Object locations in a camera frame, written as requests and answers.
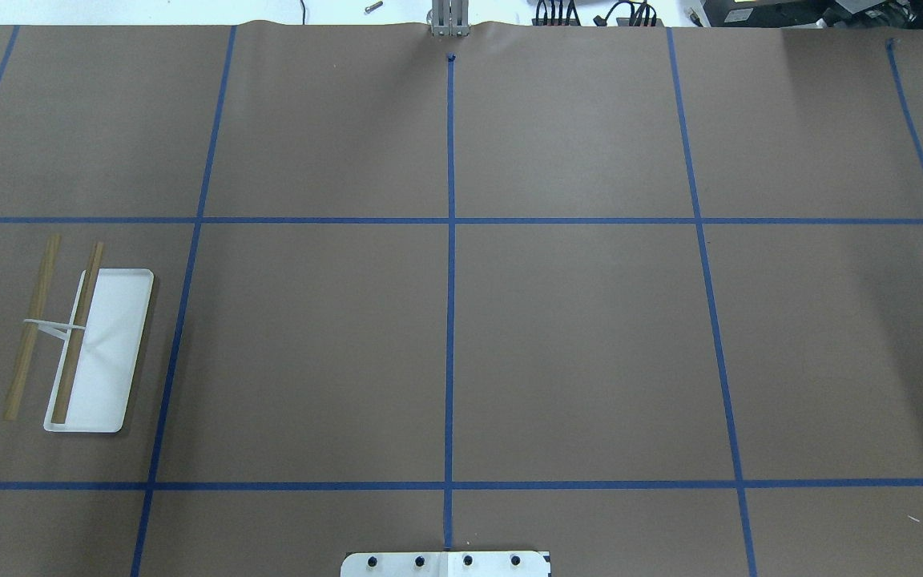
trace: white tray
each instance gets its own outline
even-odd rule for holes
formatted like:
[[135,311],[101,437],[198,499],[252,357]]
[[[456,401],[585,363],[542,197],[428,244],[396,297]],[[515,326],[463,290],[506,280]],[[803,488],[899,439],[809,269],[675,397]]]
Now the white tray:
[[[127,399],[131,396],[131,383],[138,365],[138,351],[147,306],[151,299],[151,282],[155,275],[143,268],[103,268],[88,311],[87,331],[77,362],[73,394],[67,422],[52,422],[52,408],[59,388],[62,363],[67,357],[69,336],[62,341],[59,368],[55,370],[55,383],[45,410],[45,430],[51,432],[117,432],[123,427],[127,412]],[[80,297],[84,285],[81,273],[77,285]],[[77,310],[70,313],[73,324]]]

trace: electrical cord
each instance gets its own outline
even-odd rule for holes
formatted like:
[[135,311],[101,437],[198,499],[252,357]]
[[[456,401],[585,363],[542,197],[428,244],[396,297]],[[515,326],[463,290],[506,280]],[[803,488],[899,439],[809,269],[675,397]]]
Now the electrical cord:
[[597,26],[607,26],[607,21],[611,18],[612,12],[622,4],[629,4],[629,26],[657,26],[657,10],[645,0],[643,2],[634,2],[631,0],[618,0],[612,5],[611,10],[607,11],[604,16],[596,15],[593,22]]
[[636,11],[636,18],[629,22],[629,26],[657,26],[657,10],[646,0]]
[[568,12],[565,14],[565,26],[571,26],[572,15],[575,15],[575,25],[582,26],[579,21],[579,12],[575,9],[575,0],[568,0]]

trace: metal post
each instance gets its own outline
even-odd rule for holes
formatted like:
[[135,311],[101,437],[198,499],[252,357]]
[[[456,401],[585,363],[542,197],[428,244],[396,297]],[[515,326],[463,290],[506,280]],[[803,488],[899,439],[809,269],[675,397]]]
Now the metal post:
[[433,36],[469,36],[469,0],[433,0]]

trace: white floor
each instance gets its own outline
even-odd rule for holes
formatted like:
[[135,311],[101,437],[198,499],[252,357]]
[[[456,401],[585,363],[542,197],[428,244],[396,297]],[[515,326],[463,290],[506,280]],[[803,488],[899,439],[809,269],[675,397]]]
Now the white floor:
[[[372,14],[363,8],[375,0],[304,0],[305,22],[314,25],[425,22],[429,0],[384,0]],[[583,23],[605,14],[611,0],[580,1]],[[535,0],[471,0],[470,22],[509,22],[528,25]],[[689,7],[703,18],[700,0],[657,0],[657,14],[667,26],[693,26]],[[625,14],[625,8],[616,10]],[[267,19],[301,23],[298,0],[0,0],[0,25],[231,25]]]

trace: wooden dowel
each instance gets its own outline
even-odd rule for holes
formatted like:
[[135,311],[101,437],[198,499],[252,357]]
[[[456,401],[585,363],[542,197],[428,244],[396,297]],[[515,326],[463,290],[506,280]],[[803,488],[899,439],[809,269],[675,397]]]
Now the wooden dowel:
[[[95,296],[95,285],[99,282],[99,267],[102,266],[102,253],[105,249],[106,245],[103,242],[95,242],[95,248],[91,249],[91,258],[88,259],[87,270],[84,271],[84,285],[81,285],[80,296],[77,298],[73,325],[87,326],[87,314],[91,311],[91,299]],[[52,408],[52,422],[55,424],[67,422],[70,395],[74,389],[74,377],[77,376],[77,361],[80,361],[84,333],[83,329],[70,330],[67,357],[62,362],[62,375],[59,376],[59,388],[55,391],[55,407]]]
[[[34,293],[30,295],[30,304],[26,307],[28,318],[41,318],[45,311],[48,286],[52,284],[52,273],[55,270],[55,255],[59,252],[59,242],[62,242],[62,237],[59,234],[52,234],[45,244],[45,253],[41,256],[41,266],[38,268],[38,283],[34,286]],[[19,403],[23,399],[23,387],[26,386],[26,374],[30,372],[30,358],[34,355],[34,342],[37,336],[38,326],[25,322],[19,338],[19,351],[16,353],[14,380],[10,383],[10,392],[6,394],[6,410],[2,414],[3,419],[7,421],[15,421],[19,413]]]

